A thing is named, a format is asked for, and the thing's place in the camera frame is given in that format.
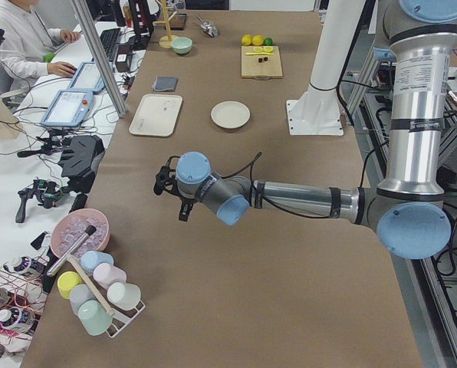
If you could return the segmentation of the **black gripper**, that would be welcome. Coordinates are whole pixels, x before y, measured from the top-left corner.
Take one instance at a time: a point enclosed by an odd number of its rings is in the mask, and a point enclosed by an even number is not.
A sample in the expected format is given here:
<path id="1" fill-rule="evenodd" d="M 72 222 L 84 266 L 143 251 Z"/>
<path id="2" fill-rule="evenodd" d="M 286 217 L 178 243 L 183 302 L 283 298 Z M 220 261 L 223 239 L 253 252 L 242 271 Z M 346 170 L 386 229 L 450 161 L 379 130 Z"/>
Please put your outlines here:
<path id="1" fill-rule="evenodd" d="M 161 166 L 159 172 L 156 174 L 153 192 L 157 196 L 161 196 L 164 192 L 169 193 L 171 196 L 181 198 L 177 186 L 175 169 L 171 167 L 171 162 L 174 159 L 179 159 L 180 156 L 170 156 L 166 163 Z M 187 222 L 190 212 L 192 210 L 192 201 L 189 199 L 181 200 L 181 207 L 179 210 L 179 220 Z"/>

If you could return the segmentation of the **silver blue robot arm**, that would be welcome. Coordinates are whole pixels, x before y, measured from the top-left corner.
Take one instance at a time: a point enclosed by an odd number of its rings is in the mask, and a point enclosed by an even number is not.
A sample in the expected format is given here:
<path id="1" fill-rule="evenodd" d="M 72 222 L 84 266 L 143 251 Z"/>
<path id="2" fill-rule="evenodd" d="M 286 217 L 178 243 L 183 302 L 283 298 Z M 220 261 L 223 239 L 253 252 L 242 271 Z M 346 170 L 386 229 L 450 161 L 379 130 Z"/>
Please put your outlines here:
<path id="1" fill-rule="evenodd" d="M 308 219 L 346 219 L 373 229 L 391 253 L 423 259 L 447 245 L 452 229 L 436 181 L 448 90 L 457 47 L 457 1 L 381 1 L 373 55 L 396 62 L 385 178 L 373 188 L 318 188 L 221 176 L 192 151 L 171 156 L 153 191 L 181 200 L 179 219 L 202 203 L 234 225 L 249 208 L 270 205 Z"/>

